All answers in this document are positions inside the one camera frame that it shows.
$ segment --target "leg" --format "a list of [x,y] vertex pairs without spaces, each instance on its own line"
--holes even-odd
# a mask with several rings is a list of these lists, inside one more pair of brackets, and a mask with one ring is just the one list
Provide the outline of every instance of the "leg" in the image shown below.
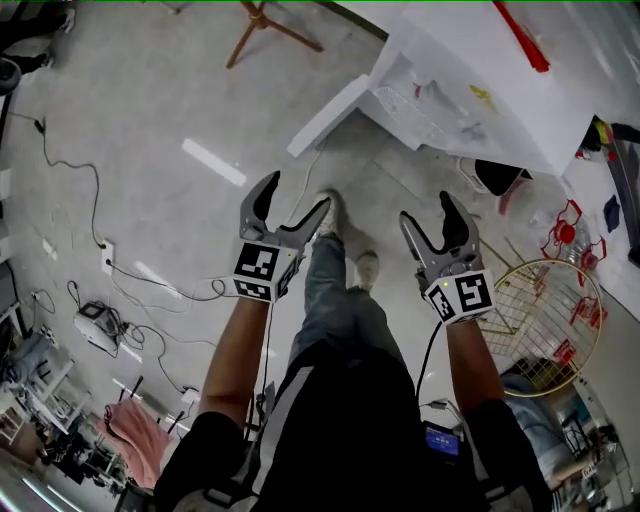
[[60,29],[67,21],[66,16],[25,21],[4,21],[0,23],[0,50],[30,37],[43,36]]
[[42,53],[37,57],[20,57],[18,55],[5,55],[5,58],[17,64],[23,75],[32,73],[41,68],[47,62],[47,55]]
[[305,283],[306,318],[293,340],[289,364],[318,341],[353,338],[344,258],[344,245],[335,235],[320,236],[315,242]]
[[244,34],[240,38],[240,41],[238,41],[238,44],[236,45],[236,47],[234,48],[233,53],[231,54],[231,57],[229,57],[229,60],[227,61],[227,69],[231,69],[233,65],[236,63],[238,55],[240,55],[242,48],[244,48],[244,45],[249,40],[249,36],[253,33],[255,28],[256,28],[256,22],[254,20],[251,20],[251,23],[247,27],[247,30],[244,31]]
[[404,364],[400,348],[387,325],[387,315],[369,292],[350,288],[347,295],[355,317],[356,333],[361,343],[382,349]]
[[275,28],[278,32],[281,32],[284,35],[289,36],[292,39],[295,39],[296,41],[302,43],[303,45],[311,48],[313,51],[316,51],[316,52],[323,51],[322,46],[320,46],[319,44],[314,43],[313,41],[309,41],[305,37],[302,37],[300,34],[297,34],[296,32],[294,32],[293,30],[290,30],[287,27],[280,25],[280,23],[276,23],[275,21],[268,20],[268,24],[270,27]]

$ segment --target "clutter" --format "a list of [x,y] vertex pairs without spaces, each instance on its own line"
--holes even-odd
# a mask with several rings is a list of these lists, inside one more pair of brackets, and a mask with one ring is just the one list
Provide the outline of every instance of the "clutter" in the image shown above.
[[118,344],[115,337],[118,334],[118,324],[109,308],[89,302],[75,314],[73,323],[89,343],[112,357],[117,355]]
[[98,429],[122,455],[136,483],[152,489],[171,436],[133,398],[108,405]]

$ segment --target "wooden tripod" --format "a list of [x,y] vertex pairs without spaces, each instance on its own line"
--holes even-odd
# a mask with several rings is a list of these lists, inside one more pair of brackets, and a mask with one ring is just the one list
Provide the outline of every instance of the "wooden tripod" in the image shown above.
[[233,50],[233,53],[231,54],[231,57],[229,58],[229,62],[227,62],[227,69],[231,69],[233,65],[236,63],[236,60],[238,59],[238,55],[240,55],[242,48],[244,48],[244,45],[247,43],[247,41],[249,40],[249,37],[251,36],[251,34],[256,28],[260,30],[265,29],[267,27],[275,28],[278,32],[281,32],[284,35],[289,36],[292,39],[295,39],[296,41],[301,42],[303,45],[308,46],[309,48],[311,48],[316,52],[323,51],[322,46],[320,46],[319,44],[309,41],[308,39],[302,37],[300,34],[296,34],[293,30],[289,30],[287,27],[284,27],[279,23],[276,23],[275,21],[272,21],[269,18],[267,18],[264,14],[265,2],[260,2],[260,5],[258,7],[256,7],[253,4],[253,2],[240,2],[240,4],[249,13],[250,21],[249,21],[249,26],[247,27],[247,30],[245,30],[244,34],[240,38],[240,41],[238,41],[238,44],[236,45],[235,49]]

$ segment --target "concrete floor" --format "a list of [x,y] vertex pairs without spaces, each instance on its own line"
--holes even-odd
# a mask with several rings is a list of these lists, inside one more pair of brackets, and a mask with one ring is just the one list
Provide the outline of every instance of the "concrete floor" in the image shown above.
[[[247,24],[237,5],[193,3],[173,16],[154,4],[81,4],[75,30],[58,38],[57,65],[39,71],[18,91],[14,111],[46,116],[52,159],[97,166],[96,229],[115,244],[115,263],[121,268],[135,271],[136,262],[142,262],[185,292],[206,296],[210,288],[202,280],[228,272],[244,195],[261,177],[280,169],[270,226],[289,216],[317,150],[294,159],[287,144],[342,87],[371,70],[383,44],[315,4],[267,9],[293,27],[306,27],[324,53],[265,31],[251,39],[229,71],[225,62]],[[116,274],[119,286],[144,304],[182,313],[151,308],[147,314],[135,307],[100,269],[90,231],[92,172],[49,168],[42,139],[28,121],[11,118],[6,135],[3,152],[12,162],[14,182],[5,213],[16,242],[13,262],[21,298],[30,306],[29,291],[44,288],[52,295],[56,313],[38,309],[38,324],[50,327],[76,361],[75,378],[91,391],[96,412],[118,399],[112,378],[131,386],[142,374],[141,392],[177,414],[184,407],[158,367],[159,339],[147,333],[142,364],[124,350],[117,359],[98,351],[73,325],[76,305],[67,281],[78,283],[83,302],[102,300],[126,321],[169,332],[174,338],[166,339],[163,363],[179,387],[201,387],[214,349],[194,342],[218,340],[235,300],[190,304],[158,286]],[[181,147],[187,138],[244,173],[245,186],[229,183],[185,153]],[[331,186],[342,194],[352,225],[349,255],[378,252],[381,274],[373,296],[386,310],[415,380],[435,314],[420,299],[416,265],[398,227],[398,213],[411,212],[438,240],[442,215],[437,195],[448,190],[479,215],[483,237],[498,244],[502,232],[494,198],[474,194],[453,170],[451,157],[429,148],[412,152],[358,113],[320,148],[294,221],[318,190]],[[55,247],[57,260],[43,250],[43,238]],[[486,261],[496,263],[490,256]],[[303,319],[307,264],[275,307],[268,379],[276,383],[284,376],[291,340]],[[498,277],[504,269],[495,268]],[[25,316],[30,322],[28,311]],[[443,396],[453,393],[441,331],[421,402]]]

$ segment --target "pink cloth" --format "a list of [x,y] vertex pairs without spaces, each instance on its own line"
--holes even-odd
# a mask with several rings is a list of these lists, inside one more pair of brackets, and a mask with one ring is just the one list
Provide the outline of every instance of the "pink cloth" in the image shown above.
[[153,489],[160,478],[160,461],[171,443],[171,436],[131,398],[108,406],[105,416],[106,422],[103,418],[98,428],[120,452],[136,483]]

